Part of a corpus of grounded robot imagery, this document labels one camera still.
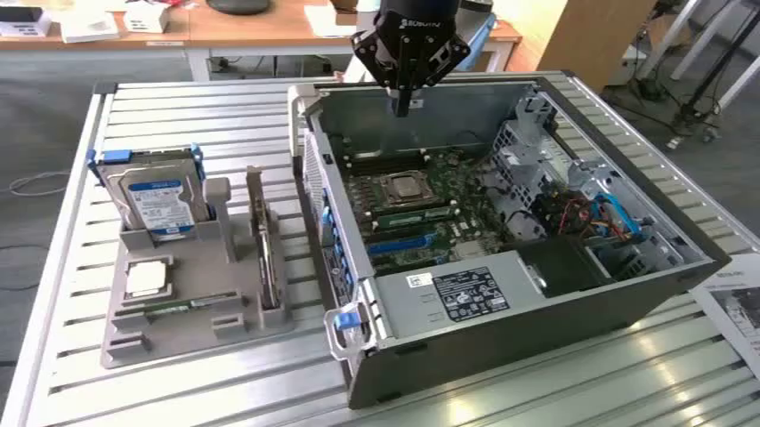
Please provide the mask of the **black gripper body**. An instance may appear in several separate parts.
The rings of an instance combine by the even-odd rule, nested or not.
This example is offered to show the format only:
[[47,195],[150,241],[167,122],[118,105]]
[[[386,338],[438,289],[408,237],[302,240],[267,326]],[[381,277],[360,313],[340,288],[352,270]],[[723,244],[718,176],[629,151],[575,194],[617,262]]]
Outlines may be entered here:
[[402,39],[433,36],[448,40],[458,36],[457,1],[384,1],[374,20],[374,30],[398,61],[398,89],[402,89]]

